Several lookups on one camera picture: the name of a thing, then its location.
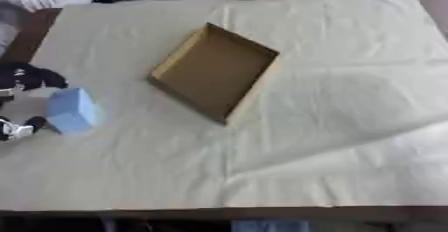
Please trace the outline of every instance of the light blue cube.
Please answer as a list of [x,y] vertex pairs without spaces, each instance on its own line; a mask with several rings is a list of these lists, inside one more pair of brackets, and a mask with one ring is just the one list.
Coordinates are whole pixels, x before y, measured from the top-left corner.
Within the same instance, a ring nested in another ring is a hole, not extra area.
[[63,134],[86,131],[97,123],[96,105],[82,88],[61,90],[49,99],[47,120]]

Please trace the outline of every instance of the brown cardboard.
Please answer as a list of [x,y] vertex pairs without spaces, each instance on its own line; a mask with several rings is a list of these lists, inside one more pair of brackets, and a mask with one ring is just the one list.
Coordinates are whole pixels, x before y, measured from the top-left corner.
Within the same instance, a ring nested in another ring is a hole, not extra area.
[[159,64],[149,79],[203,115],[227,124],[278,54],[207,24]]

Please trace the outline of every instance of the cardboard box lid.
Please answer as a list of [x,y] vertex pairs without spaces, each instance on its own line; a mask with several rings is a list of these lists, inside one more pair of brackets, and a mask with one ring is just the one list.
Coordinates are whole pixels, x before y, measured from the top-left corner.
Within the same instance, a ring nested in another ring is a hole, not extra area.
[[149,79],[200,113],[226,124],[278,54],[207,24],[159,64]]

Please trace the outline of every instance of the robotic arm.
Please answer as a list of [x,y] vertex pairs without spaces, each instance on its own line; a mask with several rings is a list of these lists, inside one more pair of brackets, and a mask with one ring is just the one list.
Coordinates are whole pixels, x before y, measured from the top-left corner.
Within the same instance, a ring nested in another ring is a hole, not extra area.
[[[60,74],[22,62],[0,63],[0,108],[13,101],[18,91],[30,91],[44,87],[67,88]],[[30,136],[47,124],[43,117],[32,117],[24,125],[17,125],[6,117],[0,117],[0,141],[10,141]]]

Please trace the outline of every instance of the wooden table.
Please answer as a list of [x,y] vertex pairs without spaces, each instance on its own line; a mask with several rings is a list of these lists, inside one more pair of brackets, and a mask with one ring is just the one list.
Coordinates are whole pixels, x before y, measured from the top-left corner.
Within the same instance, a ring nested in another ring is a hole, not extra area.
[[[48,9],[32,15],[22,32],[6,51],[0,61],[30,62],[60,9]],[[164,211],[98,211],[98,212],[1,212],[4,215],[51,215],[51,216],[97,216],[136,217],[147,219],[181,220],[229,220],[229,219],[303,219],[303,220],[349,220],[372,222],[401,221],[447,221],[448,206],[444,207],[297,207],[297,208],[223,208],[200,210]]]

